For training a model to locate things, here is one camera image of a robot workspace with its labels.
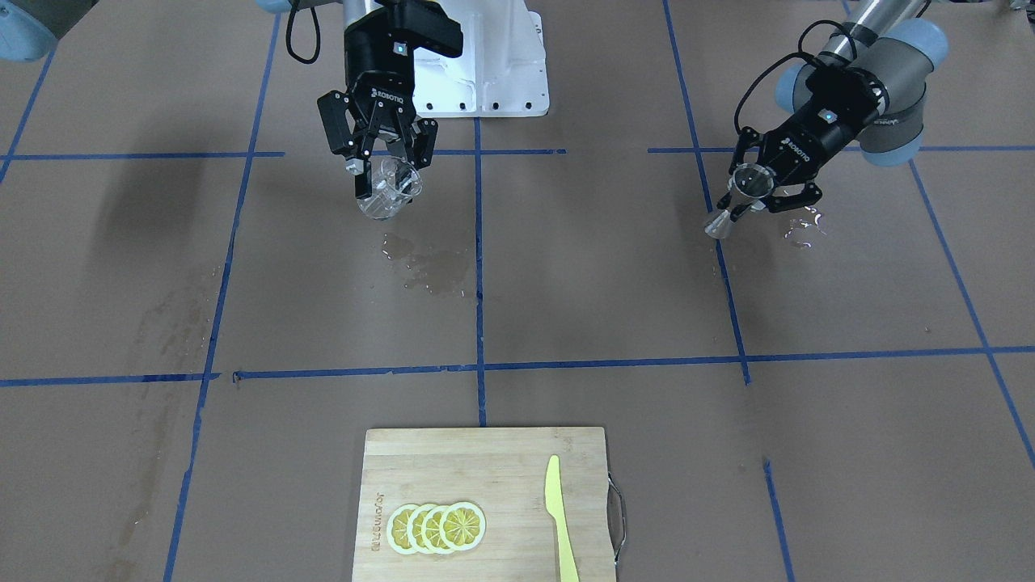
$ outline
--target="water spill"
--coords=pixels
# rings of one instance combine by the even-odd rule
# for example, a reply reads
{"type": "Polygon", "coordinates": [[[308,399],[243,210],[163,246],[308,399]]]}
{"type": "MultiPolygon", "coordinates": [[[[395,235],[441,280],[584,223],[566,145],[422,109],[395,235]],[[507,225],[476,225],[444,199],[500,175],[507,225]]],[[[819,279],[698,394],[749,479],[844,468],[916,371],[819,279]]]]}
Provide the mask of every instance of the water spill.
{"type": "MultiPolygon", "coordinates": [[[[391,233],[385,234],[381,253],[389,261],[406,266],[404,288],[424,289],[432,295],[455,292],[467,279],[471,264],[467,251],[436,251],[428,245],[425,253],[420,253],[416,244],[391,233]]],[[[466,291],[462,290],[461,296],[466,297],[466,291]]]]}
{"type": "Polygon", "coordinates": [[[823,212],[811,206],[792,210],[780,223],[780,234],[796,249],[811,249],[827,235],[820,225],[822,219],[823,212]]]}

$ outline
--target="metal handle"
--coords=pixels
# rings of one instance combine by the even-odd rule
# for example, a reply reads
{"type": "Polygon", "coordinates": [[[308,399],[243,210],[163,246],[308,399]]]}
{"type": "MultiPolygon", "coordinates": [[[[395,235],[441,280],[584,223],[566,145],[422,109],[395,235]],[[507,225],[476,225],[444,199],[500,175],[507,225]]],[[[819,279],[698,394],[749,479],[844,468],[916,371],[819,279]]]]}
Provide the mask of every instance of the metal handle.
{"type": "MultiPolygon", "coordinates": [[[[622,518],[622,540],[618,543],[618,547],[615,550],[615,568],[618,568],[618,562],[621,560],[622,549],[625,548],[625,542],[628,540],[627,529],[625,528],[625,497],[622,495],[622,490],[618,489],[615,485],[615,479],[611,476],[611,471],[608,471],[608,489],[614,490],[615,494],[618,495],[618,511],[622,518]]],[[[608,520],[609,530],[611,528],[611,520],[608,520]]]]}

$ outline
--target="cutting board handle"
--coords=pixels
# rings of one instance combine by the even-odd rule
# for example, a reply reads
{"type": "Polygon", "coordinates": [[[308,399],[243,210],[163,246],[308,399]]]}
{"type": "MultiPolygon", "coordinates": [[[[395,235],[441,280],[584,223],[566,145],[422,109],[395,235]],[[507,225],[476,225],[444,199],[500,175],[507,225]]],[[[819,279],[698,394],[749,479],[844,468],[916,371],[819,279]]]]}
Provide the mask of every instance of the cutting board handle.
{"type": "MultiPolygon", "coordinates": [[[[618,497],[618,512],[619,512],[619,517],[620,517],[619,521],[622,524],[622,537],[618,541],[618,545],[617,546],[615,546],[615,535],[613,533],[611,535],[611,540],[612,540],[611,546],[615,550],[615,568],[617,569],[618,568],[618,562],[619,562],[619,560],[621,559],[621,556],[622,556],[622,549],[625,548],[625,542],[628,540],[628,534],[626,533],[628,530],[625,528],[625,496],[622,495],[622,490],[618,489],[618,485],[615,484],[615,479],[611,476],[611,471],[608,471],[608,493],[609,493],[609,497],[610,497],[610,494],[611,494],[612,491],[614,491],[615,495],[618,497]]],[[[612,524],[611,519],[610,519],[611,518],[611,514],[610,513],[608,514],[608,517],[609,517],[609,519],[608,519],[608,530],[609,530],[609,532],[611,532],[612,531],[611,526],[613,524],[612,524]]]]}

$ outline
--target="knife blade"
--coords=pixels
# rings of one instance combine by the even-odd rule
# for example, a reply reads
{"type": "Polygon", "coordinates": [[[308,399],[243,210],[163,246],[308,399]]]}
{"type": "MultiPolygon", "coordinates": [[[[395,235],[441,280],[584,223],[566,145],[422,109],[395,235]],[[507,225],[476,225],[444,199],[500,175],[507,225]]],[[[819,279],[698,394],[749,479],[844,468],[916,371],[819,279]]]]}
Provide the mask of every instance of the knife blade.
{"type": "Polygon", "coordinates": [[[561,582],[579,582],[575,557],[568,537],[568,522],[564,516],[564,494],[561,491],[561,459],[557,455],[546,464],[546,512],[557,526],[557,559],[560,562],[561,582]]]}

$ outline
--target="clear plastic cup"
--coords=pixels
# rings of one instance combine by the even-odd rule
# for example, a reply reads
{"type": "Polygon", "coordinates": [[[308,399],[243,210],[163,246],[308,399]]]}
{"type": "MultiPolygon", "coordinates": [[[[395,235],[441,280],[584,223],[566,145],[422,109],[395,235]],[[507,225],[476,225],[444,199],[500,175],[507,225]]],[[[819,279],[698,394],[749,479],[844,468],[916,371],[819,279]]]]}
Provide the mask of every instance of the clear plastic cup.
{"type": "Polygon", "coordinates": [[[384,156],[371,166],[371,197],[356,202],[359,209],[375,221],[394,216],[423,188],[420,173],[406,159],[384,156]]]}

